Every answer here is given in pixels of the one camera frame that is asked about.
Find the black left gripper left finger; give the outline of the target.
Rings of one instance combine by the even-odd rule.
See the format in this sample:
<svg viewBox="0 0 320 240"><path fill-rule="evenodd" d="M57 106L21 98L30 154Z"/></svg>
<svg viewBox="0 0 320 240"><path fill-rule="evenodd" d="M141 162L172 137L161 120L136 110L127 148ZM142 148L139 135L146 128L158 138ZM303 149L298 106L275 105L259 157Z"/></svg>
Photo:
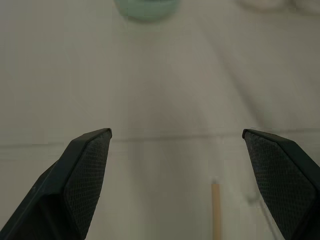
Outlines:
<svg viewBox="0 0 320 240"><path fill-rule="evenodd" d="M84 240L103 182L112 130L73 139L35 181L0 231L2 240Z"/></svg>

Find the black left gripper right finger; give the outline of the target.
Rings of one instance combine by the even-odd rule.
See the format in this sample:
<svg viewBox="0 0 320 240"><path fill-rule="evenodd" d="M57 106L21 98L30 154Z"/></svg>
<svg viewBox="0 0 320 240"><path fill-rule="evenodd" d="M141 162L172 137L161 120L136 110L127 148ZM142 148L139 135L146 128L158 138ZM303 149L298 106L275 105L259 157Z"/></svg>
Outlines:
<svg viewBox="0 0 320 240"><path fill-rule="evenodd" d="M286 240L320 238L320 167L294 141L268 132L242 133L257 187Z"/></svg>

